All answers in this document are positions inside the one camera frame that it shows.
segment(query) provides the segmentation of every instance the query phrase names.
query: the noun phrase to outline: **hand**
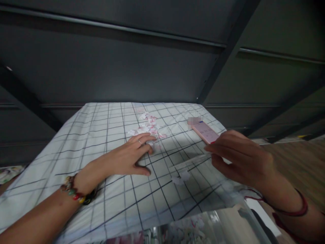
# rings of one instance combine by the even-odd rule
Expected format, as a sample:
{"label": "hand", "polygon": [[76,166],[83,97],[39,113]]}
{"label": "hand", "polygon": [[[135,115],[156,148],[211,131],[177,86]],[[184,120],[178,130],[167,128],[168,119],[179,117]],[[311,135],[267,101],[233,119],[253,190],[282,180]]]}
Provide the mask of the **hand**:
{"label": "hand", "polygon": [[76,175],[75,185],[84,194],[90,193],[100,182],[111,175],[150,175],[147,168],[136,166],[143,154],[153,153],[147,141],[156,140],[150,133],[131,137],[127,143],[91,161]]}
{"label": "hand", "polygon": [[147,168],[136,166],[135,163],[148,152],[153,153],[150,145],[145,144],[147,141],[156,140],[150,133],[143,133],[131,137],[127,143],[115,148],[96,159],[100,164],[106,177],[109,175],[150,175]]}
{"label": "hand", "polygon": [[[258,190],[271,184],[279,175],[272,154],[237,131],[221,134],[214,144],[204,149],[213,153],[212,165],[227,178]],[[226,164],[222,158],[232,164]]]}

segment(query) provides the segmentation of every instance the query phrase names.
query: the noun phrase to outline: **white checkered fabric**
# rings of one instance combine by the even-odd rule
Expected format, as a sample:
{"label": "white checkered fabric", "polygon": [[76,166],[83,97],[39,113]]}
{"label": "white checkered fabric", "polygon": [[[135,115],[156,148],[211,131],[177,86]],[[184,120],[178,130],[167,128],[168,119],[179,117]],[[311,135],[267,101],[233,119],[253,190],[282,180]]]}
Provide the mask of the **white checkered fabric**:
{"label": "white checkered fabric", "polygon": [[187,166],[191,177],[175,185],[169,167],[203,154],[204,142],[188,130],[188,117],[202,117],[221,134],[224,126],[203,106],[187,103],[87,103],[0,197],[0,232],[17,221],[90,161],[124,144],[137,129],[139,115],[157,118],[160,133],[153,155],[139,164],[151,176],[114,175],[101,185],[97,198],[81,207],[58,236],[57,243],[90,243],[162,225],[240,201],[234,183],[211,165],[211,159]]}

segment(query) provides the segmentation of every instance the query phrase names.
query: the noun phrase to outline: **finger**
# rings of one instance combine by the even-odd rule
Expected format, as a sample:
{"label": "finger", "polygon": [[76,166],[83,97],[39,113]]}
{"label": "finger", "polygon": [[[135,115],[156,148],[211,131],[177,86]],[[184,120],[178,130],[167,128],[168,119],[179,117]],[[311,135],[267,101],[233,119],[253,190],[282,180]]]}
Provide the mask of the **finger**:
{"label": "finger", "polygon": [[250,140],[249,138],[244,136],[242,133],[239,133],[238,131],[235,131],[235,130],[228,130],[228,131],[222,133],[220,136],[225,136],[225,135],[233,135],[233,136],[237,136],[241,139]]}
{"label": "finger", "polygon": [[251,157],[242,154],[232,148],[228,148],[218,144],[208,145],[204,149],[220,157],[223,157],[234,164],[244,163],[251,159]]}
{"label": "finger", "polygon": [[148,152],[149,154],[153,153],[153,149],[149,144],[144,145],[143,147],[140,147],[138,149],[139,154],[142,156],[143,154],[145,154],[146,152]]}
{"label": "finger", "polygon": [[148,132],[148,133],[142,133],[142,134],[139,134],[139,135],[136,135],[136,136],[132,136],[130,138],[129,142],[136,142],[138,139],[140,139],[143,136],[150,136],[150,132]]}
{"label": "finger", "polygon": [[139,139],[139,141],[141,143],[139,143],[138,141],[135,142],[136,144],[136,147],[139,148],[141,147],[142,145],[144,145],[147,141],[153,141],[153,140],[156,140],[157,138],[155,138],[154,136],[144,136],[144,137],[141,137]]}
{"label": "finger", "polygon": [[134,166],[131,172],[132,175],[150,176],[151,172],[145,167]]}
{"label": "finger", "polygon": [[221,145],[236,150],[242,154],[253,157],[263,151],[260,145],[251,140],[246,140],[233,135],[218,138],[213,145]]}
{"label": "finger", "polygon": [[224,162],[224,160],[222,159],[222,157],[220,157],[216,154],[212,154],[211,158],[212,158],[213,167],[215,167],[217,170],[219,170],[227,178],[232,177],[232,175],[234,174],[232,165],[226,164]]}

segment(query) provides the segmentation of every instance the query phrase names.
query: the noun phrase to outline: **left hand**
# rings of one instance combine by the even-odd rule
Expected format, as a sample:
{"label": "left hand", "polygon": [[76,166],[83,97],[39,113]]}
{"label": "left hand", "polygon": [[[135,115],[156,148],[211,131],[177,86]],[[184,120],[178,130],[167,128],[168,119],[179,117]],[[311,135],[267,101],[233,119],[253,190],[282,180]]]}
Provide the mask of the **left hand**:
{"label": "left hand", "polygon": [[131,137],[127,143],[100,156],[86,165],[74,180],[75,185],[84,194],[90,193],[100,182],[111,175],[150,175],[145,167],[136,166],[136,162],[148,152],[153,153],[147,141],[156,140],[150,133]]}
{"label": "left hand", "polygon": [[150,175],[147,168],[136,166],[135,163],[148,152],[153,153],[150,145],[145,144],[147,141],[156,140],[150,133],[143,133],[131,137],[127,143],[106,153],[95,161],[101,164],[102,170],[109,175]]}

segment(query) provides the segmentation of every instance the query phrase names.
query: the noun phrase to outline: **ring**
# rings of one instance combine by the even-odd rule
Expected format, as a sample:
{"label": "ring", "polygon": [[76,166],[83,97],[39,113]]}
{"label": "ring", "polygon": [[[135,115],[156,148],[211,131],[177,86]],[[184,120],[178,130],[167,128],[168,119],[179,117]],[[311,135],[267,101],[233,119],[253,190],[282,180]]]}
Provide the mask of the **ring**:
{"label": "ring", "polygon": [[141,144],[141,146],[142,146],[142,142],[141,142],[139,139],[137,139],[137,141],[140,142],[140,144]]}

